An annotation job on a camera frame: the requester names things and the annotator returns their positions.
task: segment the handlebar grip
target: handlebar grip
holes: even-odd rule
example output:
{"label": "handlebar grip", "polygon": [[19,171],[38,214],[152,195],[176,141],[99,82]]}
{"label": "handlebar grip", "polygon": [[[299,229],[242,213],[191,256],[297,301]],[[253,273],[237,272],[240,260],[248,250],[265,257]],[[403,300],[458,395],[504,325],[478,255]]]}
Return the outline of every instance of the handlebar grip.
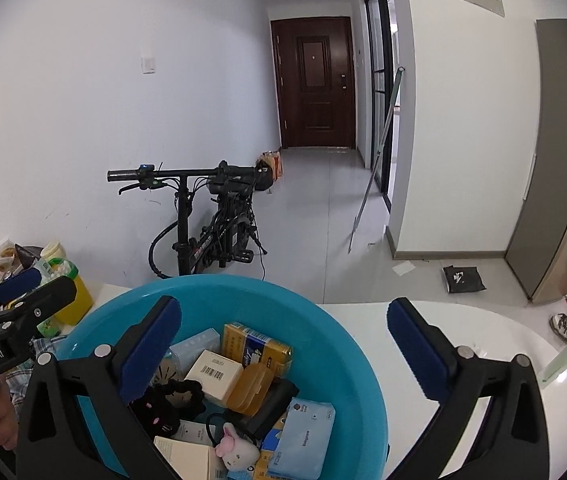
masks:
{"label": "handlebar grip", "polygon": [[253,176],[254,168],[240,168],[239,166],[227,166],[224,173],[228,176]]}
{"label": "handlebar grip", "polygon": [[108,171],[108,182],[125,182],[138,180],[138,170]]}

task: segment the plaid cloth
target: plaid cloth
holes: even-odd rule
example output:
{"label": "plaid cloth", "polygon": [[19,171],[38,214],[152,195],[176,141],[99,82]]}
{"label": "plaid cloth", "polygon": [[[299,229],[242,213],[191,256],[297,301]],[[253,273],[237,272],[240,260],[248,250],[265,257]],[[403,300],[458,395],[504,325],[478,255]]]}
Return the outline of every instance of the plaid cloth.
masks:
{"label": "plaid cloth", "polygon": [[[33,339],[30,341],[30,349],[34,358],[37,359],[41,354],[50,352],[56,355],[58,345],[67,336],[54,337],[52,339]],[[34,361],[28,359],[25,363],[18,365],[6,374],[6,383],[10,388],[10,398],[16,410],[16,416],[21,414],[25,394],[28,391],[28,384],[32,376],[32,369],[34,368]]]}

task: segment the shoe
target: shoe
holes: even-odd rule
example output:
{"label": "shoe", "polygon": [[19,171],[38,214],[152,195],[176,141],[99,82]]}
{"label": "shoe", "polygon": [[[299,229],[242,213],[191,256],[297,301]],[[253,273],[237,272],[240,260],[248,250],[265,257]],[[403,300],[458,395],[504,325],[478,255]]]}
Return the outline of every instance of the shoe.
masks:
{"label": "shoe", "polygon": [[555,314],[550,318],[550,327],[567,344],[567,314]]}

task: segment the metal screw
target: metal screw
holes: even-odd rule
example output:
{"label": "metal screw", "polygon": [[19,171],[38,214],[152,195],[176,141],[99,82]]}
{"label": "metal screw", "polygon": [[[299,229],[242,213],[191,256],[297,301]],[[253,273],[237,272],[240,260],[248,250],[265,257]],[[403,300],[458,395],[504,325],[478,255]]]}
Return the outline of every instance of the metal screw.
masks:
{"label": "metal screw", "polygon": [[517,364],[518,364],[519,366],[523,366],[523,367],[525,368],[525,367],[530,366],[530,365],[531,365],[531,362],[530,362],[530,359],[529,359],[528,356],[523,355],[523,354],[519,354],[519,355],[517,356]]}
{"label": "metal screw", "polygon": [[112,347],[110,345],[99,345],[97,348],[94,349],[94,355],[97,357],[106,357],[106,355],[110,354]]}
{"label": "metal screw", "polygon": [[473,349],[469,346],[460,346],[457,348],[457,354],[459,354],[464,359],[472,359],[475,356]]}
{"label": "metal screw", "polygon": [[52,361],[52,355],[49,354],[49,353],[47,353],[47,352],[45,352],[45,354],[41,354],[41,355],[39,356],[39,358],[37,359],[37,362],[38,362],[40,365],[46,365],[46,364],[48,364],[50,361]]}

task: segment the white countertop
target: white countertop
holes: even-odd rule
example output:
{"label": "white countertop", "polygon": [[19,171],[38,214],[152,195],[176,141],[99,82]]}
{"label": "white countertop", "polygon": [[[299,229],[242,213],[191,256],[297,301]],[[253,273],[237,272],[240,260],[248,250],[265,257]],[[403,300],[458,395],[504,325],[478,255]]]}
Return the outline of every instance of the white countertop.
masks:
{"label": "white countertop", "polygon": [[[94,307],[127,292],[122,286],[86,283]],[[541,370],[557,351],[524,325],[487,310],[453,303],[415,301],[414,306],[425,320],[438,326],[454,346],[470,346],[489,359],[511,361],[518,354],[530,357],[535,370]],[[321,307],[334,317],[353,337],[371,363],[386,401],[390,430],[390,456],[385,469],[387,477],[401,462],[425,429],[438,407],[423,396],[403,355],[387,329],[388,303],[332,304]],[[567,469],[567,376],[542,391],[550,442],[550,480],[556,480]],[[488,399],[479,399],[468,429],[443,474],[463,464],[479,430]]]}

